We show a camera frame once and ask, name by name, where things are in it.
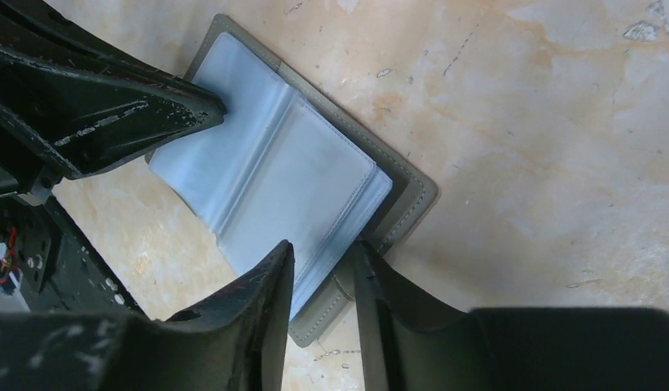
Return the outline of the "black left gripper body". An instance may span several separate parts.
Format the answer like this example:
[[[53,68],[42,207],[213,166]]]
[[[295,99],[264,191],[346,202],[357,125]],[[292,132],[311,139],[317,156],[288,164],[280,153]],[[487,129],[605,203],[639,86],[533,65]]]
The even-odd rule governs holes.
[[[0,126],[0,199],[31,207],[45,204],[62,176]]]

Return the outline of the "grey card holder wallet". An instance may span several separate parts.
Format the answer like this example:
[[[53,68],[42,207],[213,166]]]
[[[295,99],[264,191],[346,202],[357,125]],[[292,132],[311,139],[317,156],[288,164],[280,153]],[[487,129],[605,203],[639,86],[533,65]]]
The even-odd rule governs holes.
[[[307,347],[354,300],[352,243],[387,253],[438,187],[227,15],[213,18],[186,78],[218,94],[227,114],[156,149],[149,168],[215,234],[237,275],[292,243],[288,332]]]

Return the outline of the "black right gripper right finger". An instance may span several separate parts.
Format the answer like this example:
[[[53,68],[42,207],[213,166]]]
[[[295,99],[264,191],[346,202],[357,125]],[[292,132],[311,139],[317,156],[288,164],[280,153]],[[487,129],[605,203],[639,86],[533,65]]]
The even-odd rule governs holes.
[[[643,307],[457,310],[351,249],[368,390],[669,390],[669,313]]]

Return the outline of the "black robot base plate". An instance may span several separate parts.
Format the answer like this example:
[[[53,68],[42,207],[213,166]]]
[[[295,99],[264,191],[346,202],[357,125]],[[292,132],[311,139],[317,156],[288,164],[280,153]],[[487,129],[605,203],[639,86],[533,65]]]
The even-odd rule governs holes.
[[[55,197],[39,206],[0,199],[0,244],[32,311],[142,311]]]

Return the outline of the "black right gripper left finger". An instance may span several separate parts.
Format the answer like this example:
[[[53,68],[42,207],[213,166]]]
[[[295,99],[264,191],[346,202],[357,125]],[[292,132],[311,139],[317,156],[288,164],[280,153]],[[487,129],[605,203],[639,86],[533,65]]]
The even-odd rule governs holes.
[[[279,242],[164,322],[134,313],[0,313],[0,390],[278,390],[294,280]]]

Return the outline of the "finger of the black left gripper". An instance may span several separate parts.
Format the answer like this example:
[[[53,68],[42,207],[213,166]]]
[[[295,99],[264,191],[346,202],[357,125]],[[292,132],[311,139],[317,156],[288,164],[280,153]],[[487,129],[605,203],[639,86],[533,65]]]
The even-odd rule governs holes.
[[[0,132],[59,175],[115,169],[219,125],[215,94],[89,33],[43,1],[0,1]]]

